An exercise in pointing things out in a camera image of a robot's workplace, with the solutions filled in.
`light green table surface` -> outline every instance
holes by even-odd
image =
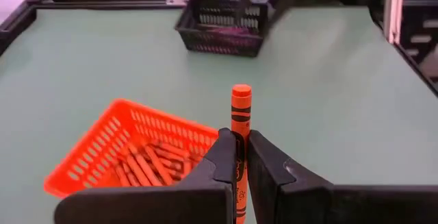
[[[438,102],[366,9],[294,10],[256,59],[187,52],[179,13],[39,11],[0,57],[0,223],[52,223],[44,177],[113,99],[220,128],[241,82],[253,129],[327,180],[438,184]]]

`orange plastic basket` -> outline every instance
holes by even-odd
[[[158,139],[204,155],[218,137],[210,127],[118,99],[46,178],[44,190],[57,197],[91,187],[121,186],[113,162],[130,142]]]

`plastic basket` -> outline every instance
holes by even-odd
[[[218,32],[218,28],[237,28],[235,8],[237,1],[189,0],[175,29],[181,35],[185,47],[190,51],[220,53],[255,57],[263,44],[260,30],[268,18],[265,4],[252,4],[240,21],[244,34]]]
[[[130,142],[158,139],[204,155],[218,137],[210,127],[118,99],[46,178],[44,190],[57,197],[91,187],[121,186],[112,165]]]

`crayon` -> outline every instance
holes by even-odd
[[[137,178],[135,177],[135,175],[132,173],[131,169],[129,168],[128,165],[126,165],[126,163],[122,163],[123,166],[123,170],[126,173],[126,176],[128,177],[129,183],[131,183],[132,186],[140,186],[140,183],[138,182]]]
[[[126,157],[126,162],[128,163],[131,170],[134,172],[134,175],[137,177],[138,181],[141,183],[142,186],[150,186],[151,183],[149,182],[146,175],[143,173],[142,168],[140,168],[137,164],[137,156],[134,158],[134,155],[129,154]]]
[[[153,140],[153,141],[152,141],[152,144],[155,145],[155,146],[157,146],[157,147],[159,147],[159,148],[161,148],[161,149],[165,149],[165,150],[167,150],[167,151],[169,151],[169,152],[172,152],[172,153],[174,153],[174,154],[180,155],[180,156],[182,156],[183,158],[187,158],[187,157],[190,156],[189,151],[185,151],[185,150],[183,150],[183,149],[180,149],[180,148],[175,147],[175,146],[173,146],[173,145],[169,145],[169,144],[164,143],[164,142],[162,142],[162,141]]]
[[[160,177],[159,175],[157,175],[157,178],[158,178],[158,180],[164,185],[165,183],[164,183],[164,180],[163,180],[163,178],[162,177]]]
[[[152,171],[158,173],[158,170],[155,168],[155,166],[154,166],[153,164],[150,165],[150,167],[151,167]],[[173,169],[167,169],[167,171],[169,172],[169,175],[170,175],[174,180],[177,180],[177,181],[181,180],[182,173],[180,173],[180,172],[178,172],[178,171],[176,171],[176,170],[173,170]]]
[[[187,175],[189,175],[191,170],[192,170],[192,162],[188,159],[184,160],[183,161],[183,176],[182,176],[182,178],[187,177]]]
[[[132,144],[128,144],[128,148],[131,151],[131,153],[135,155],[136,160],[137,160],[138,164],[140,165],[140,168],[142,169],[142,172],[147,175],[144,177],[146,179],[149,179],[149,181],[150,181],[149,186],[151,184],[153,186],[163,186],[163,184],[158,180],[157,176],[155,176],[154,172],[152,171],[151,167],[146,162],[146,160],[138,153],[137,148],[135,146],[133,146]]]
[[[196,168],[196,166],[198,166],[198,164],[199,164],[199,162],[192,161],[192,169]]]
[[[201,162],[203,156],[192,154],[190,155],[190,159],[194,162]]]
[[[148,162],[152,162],[151,158],[147,154],[143,154],[144,159],[146,159]],[[166,158],[158,158],[158,160],[168,169],[174,169],[181,171],[183,169],[183,166],[181,163],[179,163],[176,160],[167,160]]]
[[[170,177],[168,171],[164,168],[164,165],[161,163],[161,161],[159,160],[158,156],[155,154],[153,149],[148,145],[144,145],[144,151],[151,159],[152,164],[158,170],[158,173],[162,177],[165,185],[169,186],[173,184],[173,179]]]
[[[168,160],[178,160],[180,162],[184,161],[184,157],[180,155],[175,155],[174,153],[171,153],[169,151],[165,151],[163,149],[160,149],[159,147],[154,147],[156,154],[159,157],[166,158]]]
[[[115,170],[116,170],[116,174],[117,174],[118,179],[120,180],[120,183],[122,184],[122,186],[131,186],[127,176],[125,175],[125,171],[123,170],[123,167],[120,163],[116,164]]]
[[[248,176],[246,172],[246,149],[251,119],[251,86],[236,84],[231,94],[231,131],[237,142],[236,223],[243,224],[246,218]]]
[[[247,28],[239,28],[239,27],[220,27],[211,29],[211,32],[218,32],[221,34],[227,34],[227,35],[242,35],[242,34],[249,34],[250,31]]]

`crayon tip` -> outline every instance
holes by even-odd
[[[247,97],[251,95],[251,86],[248,84],[235,84],[233,86],[233,96],[235,97]]]

